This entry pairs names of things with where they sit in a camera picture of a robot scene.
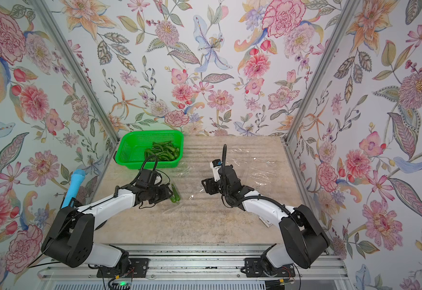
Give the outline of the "green peppers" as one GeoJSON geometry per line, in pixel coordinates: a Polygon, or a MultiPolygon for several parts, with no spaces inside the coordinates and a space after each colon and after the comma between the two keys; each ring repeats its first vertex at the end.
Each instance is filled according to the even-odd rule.
{"type": "Polygon", "coordinates": [[[172,141],[161,143],[152,142],[152,145],[144,150],[145,158],[157,156],[159,161],[175,161],[180,156],[180,148],[175,147],[172,141]]]}

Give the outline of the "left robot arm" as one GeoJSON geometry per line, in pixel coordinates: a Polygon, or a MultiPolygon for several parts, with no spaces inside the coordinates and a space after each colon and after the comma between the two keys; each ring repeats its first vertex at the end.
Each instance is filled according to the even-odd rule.
{"type": "Polygon", "coordinates": [[[97,202],[62,208],[51,225],[41,252],[71,268],[81,265],[99,267],[102,272],[123,276],[134,269],[127,251],[94,242],[95,231],[110,218],[138,207],[153,207],[173,196],[170,181],[156,170],[142,169],[124,186],[97,202]]]}

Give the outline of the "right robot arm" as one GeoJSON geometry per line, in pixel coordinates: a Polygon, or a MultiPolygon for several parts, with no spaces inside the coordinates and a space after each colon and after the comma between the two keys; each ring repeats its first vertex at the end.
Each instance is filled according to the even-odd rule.
{"type": "Polygon", "coordinates": [[[309,207],[283,205],[242,185],[233,166],[225,166],[219,159],[210,167],[213,177],[201,181],[207,194],[219,193],[225,205],[253,213],[280,230],[283,243],[271,246],[261,256],[259,264],[264,271],[291,264],[309,269],[327,250],[329,238],[309,207]]]}

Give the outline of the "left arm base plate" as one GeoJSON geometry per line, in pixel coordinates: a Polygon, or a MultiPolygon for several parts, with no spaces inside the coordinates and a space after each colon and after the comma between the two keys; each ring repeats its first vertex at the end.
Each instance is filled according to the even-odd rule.
{"type": "Polygon", "coordinates": [[[100,266],[97,278],[145,278],[150,260],[148,258],[128,258],[121,260],[114,268],[100,266]]]}

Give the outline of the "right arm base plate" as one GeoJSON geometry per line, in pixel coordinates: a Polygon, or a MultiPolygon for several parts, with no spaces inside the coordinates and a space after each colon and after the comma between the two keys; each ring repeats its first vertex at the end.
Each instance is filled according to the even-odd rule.
{"type": "Polygon", "coordinates": [[[270,262],[262,258],[245,258],[240,272],[247,278],[295,278],[296,273],[292,264],[275,268],[270,262]]]}

